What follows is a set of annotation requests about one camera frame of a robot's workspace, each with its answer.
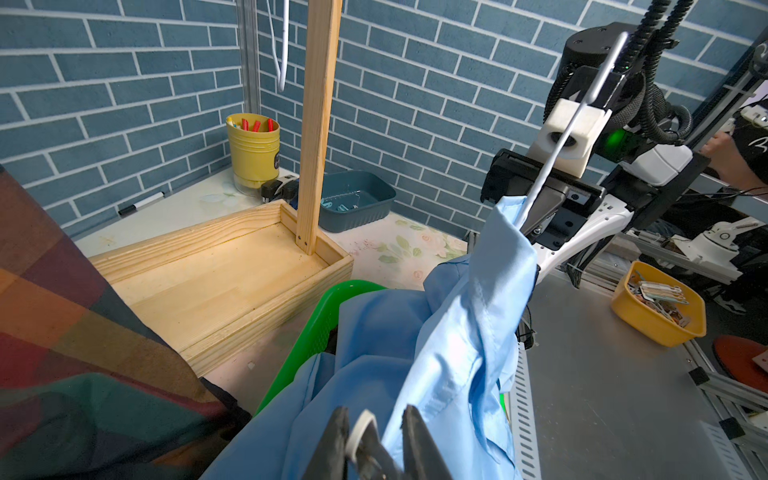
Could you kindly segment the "light blue shirt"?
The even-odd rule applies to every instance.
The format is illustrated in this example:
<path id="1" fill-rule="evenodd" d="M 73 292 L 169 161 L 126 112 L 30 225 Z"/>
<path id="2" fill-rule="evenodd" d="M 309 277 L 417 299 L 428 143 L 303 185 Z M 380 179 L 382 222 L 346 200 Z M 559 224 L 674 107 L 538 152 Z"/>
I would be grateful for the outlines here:
<path id="1" fill-rule="evenodd" d="M 525 201 L 500 200 L 472 253 L 436 266 L 419 290 L 345 301 L 334 353 L 308 359 L 205 471 L 208 479 L 298 479 L 339 407 L 370 412 L 394 461 L 401 420 L 418 409 L 455 479 L 516 479 L 500 403 L 518 362 L 516 331 L 537 261 L 517 227 Z"/>

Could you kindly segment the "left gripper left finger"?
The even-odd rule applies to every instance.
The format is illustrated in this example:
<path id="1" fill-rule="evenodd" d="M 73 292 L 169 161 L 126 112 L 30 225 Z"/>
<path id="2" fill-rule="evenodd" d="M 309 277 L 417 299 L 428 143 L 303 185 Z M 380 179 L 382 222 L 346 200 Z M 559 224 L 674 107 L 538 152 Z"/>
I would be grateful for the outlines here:
<path id="1" fill-rule="evenodd" d="M 337 407 L 322 433 L 302 480 L 345 480 L 347 478 L 346 443 L 350 422 L 347 407 Z"/>

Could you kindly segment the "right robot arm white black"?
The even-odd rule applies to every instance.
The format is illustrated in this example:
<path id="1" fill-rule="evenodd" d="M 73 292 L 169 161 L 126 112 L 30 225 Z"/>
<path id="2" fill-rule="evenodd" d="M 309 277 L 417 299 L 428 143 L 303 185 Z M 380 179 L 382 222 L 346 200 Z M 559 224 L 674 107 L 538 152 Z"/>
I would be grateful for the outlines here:
<path id="1" fill-rule="evenodd" d="M 569 36 L 534 143 L 524 154 L 504 148 L 494 156 L 480 199 L 522 197 L 516 225 L 537 249 L 540 275 L 559 267 L 579 286 L 615 236 L 681 201 L 721 200 L 691 192 L 709 162 L 689 147 L 692 113 L 656 82 L 691 9 L 689 1 L 653 1 L 636 24 Z"/>

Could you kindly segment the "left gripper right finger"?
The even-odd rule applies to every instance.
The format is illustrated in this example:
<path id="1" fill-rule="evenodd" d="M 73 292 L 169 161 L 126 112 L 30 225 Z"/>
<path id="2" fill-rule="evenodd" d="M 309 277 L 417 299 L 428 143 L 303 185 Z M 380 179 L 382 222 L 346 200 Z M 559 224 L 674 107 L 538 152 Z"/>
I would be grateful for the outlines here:
<path id="1" fill-rule="evenodd" d="M 404 474 L 407 479 L 451 479 L 450 471 L 419 410 L 407 405 L 401 423 Z"/>

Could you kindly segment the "white wire hanger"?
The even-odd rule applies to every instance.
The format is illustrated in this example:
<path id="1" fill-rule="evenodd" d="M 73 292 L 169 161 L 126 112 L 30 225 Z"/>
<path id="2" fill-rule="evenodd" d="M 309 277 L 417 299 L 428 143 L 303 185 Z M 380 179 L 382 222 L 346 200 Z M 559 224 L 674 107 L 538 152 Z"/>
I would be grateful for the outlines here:
<path id="1" fill-rule="evenodd" d="M 585 92 L 585 95 L 583 96 L 582 101 L 578 104 L 577 107 L 574 108 L 572 117 L 569 119 L 567 125 L 561 132 L 561 135 L 558 138 L 558 141 L 554 144 L 551 151 L 549 152 L 549 156 L 547 157 L 546 161 L 543 163 L 543 166 L 540 169 L 539 174 L 536 177 L 536 180 L 533 182 L 531 188 L 529 189 L 526 199 L 522 204 L 521 211 L 515 220 L 514 226 L 519 230 L 522 230 L 522 227 L 524 226 L 525 221 L 527 220 L 528 214 L 532 209 L 532 206 L 536 201 L 537 197 L 539 196 L 539 193 L 541 192 L 554 165 L 556 164 L 557 158 L 560 156 L 565 144 L 567 143 L 568 138 L 573 133 L 573 130 L 581 125 L 581 118 L 585 114 L 590 116 L 589 111 L 594 109 L 593 107 L 590 106 L 590 104 L 593 103 L 597 99 L 598 95 L 600 94 L 600 91 L 603 88 L 607 78 L 609 77 L 609 74 L 613 70 L 615 62 L 619 57 L 621 49 L 626 43 L 628 37 L 629 37 L 629 34 L 627 32 L 621 32 L 618 35 L 605 61 L 600 66 L 592 83 L 590 84 L 589 89 Z M 595 116 L 595 121 L 591 125 L 589 125 L 589 118 L 587 118 L 584 121 L 584 124 L 586 127 L 589 127 L 590 129 L 592 129 L 593 126 L 599 123 L 603 118 L 610 117 L 610 113 L 607 111 L 604 111 L 601 109 L 598 109 L 597 111 L 600 112 L 600 115 Z"/>
<path id="2" fill-rule="evenodd" d="M 276 90 L 282 93 L 285 89 L 288 63 L 289 63 L 289 30 L 290 30 L 290 1 L 282 1 L 282 19 L 281 19 L 281 40 L 280 49 L 277 48 L 277 36 L 274 26 L 274 11 L 272 9 L 273 1 L 266 1 L 267 13 L 269 15 L 270 42 L 272 58 L 276 71 Z"/>

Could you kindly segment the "clear clothespin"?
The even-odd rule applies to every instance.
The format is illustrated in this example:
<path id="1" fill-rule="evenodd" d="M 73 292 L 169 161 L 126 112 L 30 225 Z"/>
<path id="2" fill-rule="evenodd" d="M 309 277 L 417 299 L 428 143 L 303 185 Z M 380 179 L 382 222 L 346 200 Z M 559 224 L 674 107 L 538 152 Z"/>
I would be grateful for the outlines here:
<path id="1" fill-rule="evenodd" d="M 346 440 L 344 453 L 359 479 L 400 478 L 400 471 L 380 441 L 376 417 L 369 410 L 358 417 Z"/>

